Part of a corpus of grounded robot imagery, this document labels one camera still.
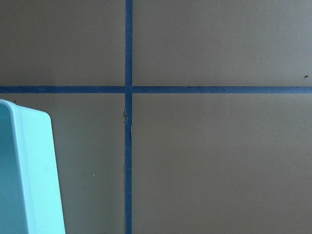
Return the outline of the light blue plastic bin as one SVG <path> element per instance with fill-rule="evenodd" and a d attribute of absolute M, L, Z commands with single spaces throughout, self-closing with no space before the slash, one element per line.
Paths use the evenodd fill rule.
<path fill-rule="evenodd" d="M 50 116 L 0 101 L 0 232 L 65 233 Z"/>

